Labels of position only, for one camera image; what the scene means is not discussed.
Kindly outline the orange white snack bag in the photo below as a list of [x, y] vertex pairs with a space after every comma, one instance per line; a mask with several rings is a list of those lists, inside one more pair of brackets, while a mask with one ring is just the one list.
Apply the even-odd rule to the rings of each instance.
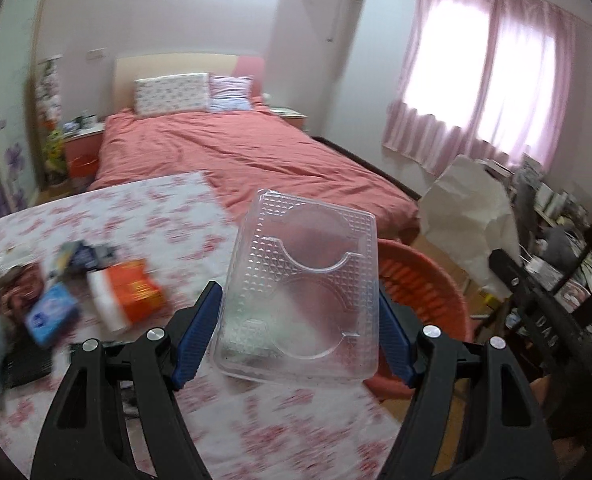
[[87, 274], [98, 316], [112, 333], [121, 333], [166, 307], [162, 288], [144, 259], [113, 264]]

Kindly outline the clear plastic tray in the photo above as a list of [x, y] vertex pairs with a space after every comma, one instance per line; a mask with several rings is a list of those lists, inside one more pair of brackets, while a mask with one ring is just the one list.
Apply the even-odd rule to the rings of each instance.
[[223, 374], [336, 387], [378, 363], [374, 214], [261, 190], [238, 229], [210, 347]]

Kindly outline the blue tissue pack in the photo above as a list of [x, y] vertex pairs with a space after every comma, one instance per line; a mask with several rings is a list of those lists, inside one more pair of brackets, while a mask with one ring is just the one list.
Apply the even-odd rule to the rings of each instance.
[[40, 348], [50, 348], [78, 315], [77, 299], [63, 283], [56, 283], [29, 310], [25, 326]]

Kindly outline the black mesh mat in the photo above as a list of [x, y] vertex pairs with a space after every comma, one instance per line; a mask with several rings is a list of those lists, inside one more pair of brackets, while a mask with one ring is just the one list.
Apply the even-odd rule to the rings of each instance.
[[6, 388], [16, 388], [49, 376], [52, 351], [42, 348], [29, 335], [19, 338], [3, 360], [2, 373]]

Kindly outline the cluttered desk shelf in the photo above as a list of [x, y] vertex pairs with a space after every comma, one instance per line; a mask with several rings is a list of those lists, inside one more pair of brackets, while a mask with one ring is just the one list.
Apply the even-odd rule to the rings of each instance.
[[584, 271], [576, 268], [581, 257], [580, 231], [569, 218], [549, 224], [539, 214], [538, 195], [548, 187], [541, 181], [541, 167], [535, 159], [524, 155], [512, 177], [513, 211], [526, 272], [546, 290], [558, 286], [564, 274], [572, 271], [555, 298], [568, 311], [574, 312], [590, 297], [589, 281]]

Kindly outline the orange plastic laundry basket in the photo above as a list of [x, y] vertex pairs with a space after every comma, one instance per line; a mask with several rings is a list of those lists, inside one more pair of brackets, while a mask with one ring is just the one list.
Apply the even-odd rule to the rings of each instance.
[[454, 339], [473, 341], [470, 314], [460, 288], [432, 258], [396, 240], [380, 238], [378, 273], [387, 295], [410, 307], [424, 324]]

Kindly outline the pink floral tablecloth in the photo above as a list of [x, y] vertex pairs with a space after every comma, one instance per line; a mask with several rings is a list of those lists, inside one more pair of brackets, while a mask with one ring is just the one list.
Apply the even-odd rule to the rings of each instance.
[[[0, 219], [0, 257], [34, 260], [46, 280], [42, 318], [72, 296], [46, 376], [0, 396], [0, 449], [31, 471], [46, 413], [83, 341], [129, 341], [223, 283], [238, 229], [200, 172], [104, 188]], [[243, 382], [210, 359], [177, 395], [186, 428], [216, 479], [373, 479], [398, 432], [367, 388]]]

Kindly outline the navy yellow small wrapper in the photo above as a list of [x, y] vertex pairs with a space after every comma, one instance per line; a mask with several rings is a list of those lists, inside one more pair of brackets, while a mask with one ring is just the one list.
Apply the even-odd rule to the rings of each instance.
[[118, 263], [117, 248], [107, 244], [88, 244], [85, 240], [66, 242], [58, 248], [51, 278], [79, 276], [104, 270]]

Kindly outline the bed with coral duvet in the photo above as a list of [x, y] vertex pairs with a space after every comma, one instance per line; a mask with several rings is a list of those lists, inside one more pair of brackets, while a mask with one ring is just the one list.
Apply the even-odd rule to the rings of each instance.
[[[136, 114], [141, 78], [206, 73], [249, 76], [250, 110]], [[376, 171], [272, 113], [262, 102], [258, 56], [168, 53], [124, 56], [114, 68], [113, 114], [105, 121], [93, 188], [200, 171], [223, 208], [241, 220], [262, 188], [374, 214], [380, 237], [410, 244], [420, 232], [418, 205]]]

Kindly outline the stuffed toys hanging column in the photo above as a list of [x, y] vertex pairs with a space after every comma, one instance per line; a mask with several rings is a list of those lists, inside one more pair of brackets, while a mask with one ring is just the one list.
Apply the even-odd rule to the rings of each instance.
[[36, 109], [41, 138], [44, 177], [47, 186], [61, 185], [67, 180], [63, 148], [61, 81], [57, 71], [58, 56], [38, 64]]

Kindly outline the pink right nightstand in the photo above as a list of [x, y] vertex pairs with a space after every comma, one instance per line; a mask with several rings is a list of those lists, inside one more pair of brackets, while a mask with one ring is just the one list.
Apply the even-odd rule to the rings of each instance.
[[281, 118], [282, 120], [284, 120], [284, 122], [287, 122], [289, 125], [302, 131], [307, 130], [307, 116], [305, 114], [302, 114], [297, 110], [292, 110], [289, 107], [270, 106], [269, 110], [273, 115]]

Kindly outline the floral sliding wardrobe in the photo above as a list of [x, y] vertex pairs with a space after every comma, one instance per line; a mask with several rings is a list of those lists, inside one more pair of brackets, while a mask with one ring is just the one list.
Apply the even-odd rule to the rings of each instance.
[[38, 178], [29, 111], [32, 18], [0, 4], [0, 218], [34, 202]]

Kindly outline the striped pink pillow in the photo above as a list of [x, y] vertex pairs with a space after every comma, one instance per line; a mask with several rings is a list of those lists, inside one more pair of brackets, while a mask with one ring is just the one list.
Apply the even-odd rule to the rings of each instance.
[[211, 75], [209, 79], [211, 113], [248, 112], [251, 110], [253, 78], [251, 76]]

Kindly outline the white floral pillow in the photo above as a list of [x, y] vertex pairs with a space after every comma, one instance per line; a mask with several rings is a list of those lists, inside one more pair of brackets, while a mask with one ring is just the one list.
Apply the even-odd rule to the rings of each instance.
[[134, 111], [139, 117], [204, 112], [209, 102], [208, 73], [141, 78], [134, 82]]

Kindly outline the pink window curtain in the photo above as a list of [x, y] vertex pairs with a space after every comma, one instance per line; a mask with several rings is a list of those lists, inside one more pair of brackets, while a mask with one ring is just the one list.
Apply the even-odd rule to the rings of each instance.
[[416, 0], [383, 145], [439, 176], [456, 158], [549, 169], [567, 110], [573, 14], [546, 0]]

